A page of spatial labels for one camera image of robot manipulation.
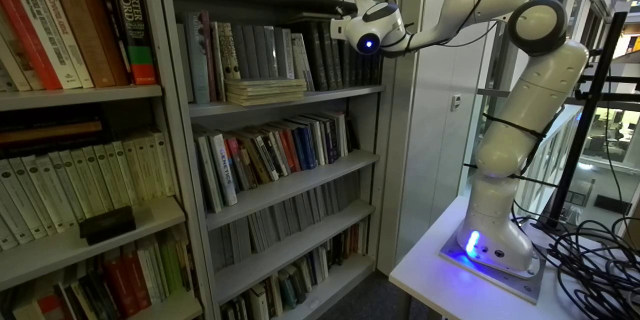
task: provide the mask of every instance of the metal base plate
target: metal base plate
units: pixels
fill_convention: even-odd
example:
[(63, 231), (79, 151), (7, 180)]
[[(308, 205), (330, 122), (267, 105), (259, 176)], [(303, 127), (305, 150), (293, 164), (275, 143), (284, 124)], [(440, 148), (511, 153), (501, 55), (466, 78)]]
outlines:
[(501, 270), (494, 269), (493, 267), (482, 265), (471, 261), (467, 256), (467, 253), (456, 241), (456, 235), (458, 231), (454, 231), (450, 238), (446, 241), (444, 246), (440, 249), (440, 256), (444, 257), (455, 263), (462, 268), (469, 270), (487, 281), (498, 285), (499, 287), (521, 297), (522, 299), (535, 305), (538, 303), (538, 297), (540, 295), (540, 288), (542, 287), (542, 276), (544, 275), (546, 261), (543, 256), (538, 255), (540, 260), (540, 270), (533, 277), (529, 279), (522, 279), (518, 276), (502, 272)]

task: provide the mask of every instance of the blue led light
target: blue led light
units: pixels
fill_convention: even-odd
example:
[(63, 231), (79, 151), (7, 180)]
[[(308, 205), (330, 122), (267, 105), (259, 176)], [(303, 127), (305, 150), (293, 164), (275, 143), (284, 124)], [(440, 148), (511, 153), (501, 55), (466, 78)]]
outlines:
[(466, 253), (469, 256), (476, 256), (476, 250), (474, 247), (478, 244), (478, 239), (480, 238), (480, 233), (478, 231), (471, 232), (471, 236), (469, 236), (469, 240), (466, 242)]

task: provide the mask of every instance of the white table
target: white table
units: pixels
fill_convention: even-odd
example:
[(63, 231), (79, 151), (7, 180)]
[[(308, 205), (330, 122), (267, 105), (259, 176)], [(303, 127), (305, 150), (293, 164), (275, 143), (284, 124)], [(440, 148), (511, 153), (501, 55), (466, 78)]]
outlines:
[[(547, 265), (537, 305), (503, 290), (439, 255), (439, 251), (464, 218), (469, 200), (458, 196), (418, 243), (395, 266), (389, 281), (411, 297), (449, 320), (582, 320), (583, 313), (565, 295), (556, 280), (556, 269)], [(548, 243), (544, 234), (530, 228), (534, 243)], [(597, 242), (585, 239), (586, 247)], [(578, 287), (563, 277), (571, 290)]]

